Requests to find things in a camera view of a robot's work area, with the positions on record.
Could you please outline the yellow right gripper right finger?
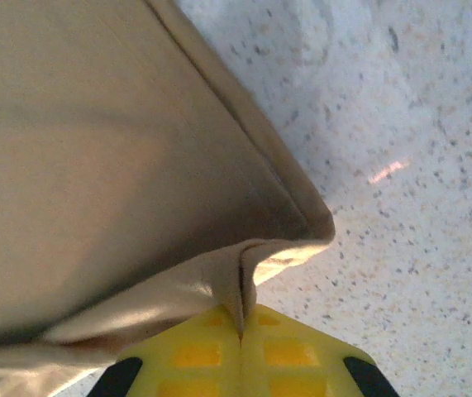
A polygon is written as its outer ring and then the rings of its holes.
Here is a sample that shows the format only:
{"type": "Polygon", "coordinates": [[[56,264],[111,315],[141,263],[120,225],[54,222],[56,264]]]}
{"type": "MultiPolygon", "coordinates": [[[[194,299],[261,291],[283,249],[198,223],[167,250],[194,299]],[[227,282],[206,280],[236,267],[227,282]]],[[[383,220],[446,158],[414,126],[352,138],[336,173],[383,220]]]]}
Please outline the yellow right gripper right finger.
{"type": "Polygon", "coordinates": [[[243,396],[396,396],[367,353],[264,305],[241,344],[243,396]]]}

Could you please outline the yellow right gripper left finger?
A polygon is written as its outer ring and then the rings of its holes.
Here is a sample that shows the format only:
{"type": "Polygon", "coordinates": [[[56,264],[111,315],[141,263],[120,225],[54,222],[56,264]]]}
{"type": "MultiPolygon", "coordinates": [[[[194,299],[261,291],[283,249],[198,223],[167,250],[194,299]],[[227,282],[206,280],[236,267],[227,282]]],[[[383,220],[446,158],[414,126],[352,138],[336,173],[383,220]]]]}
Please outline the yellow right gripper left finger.
{"type": "Polygon", "coordinates": [[[216,306],[121,351],[91,396],[238,396],[240,339],[216,306]]]}

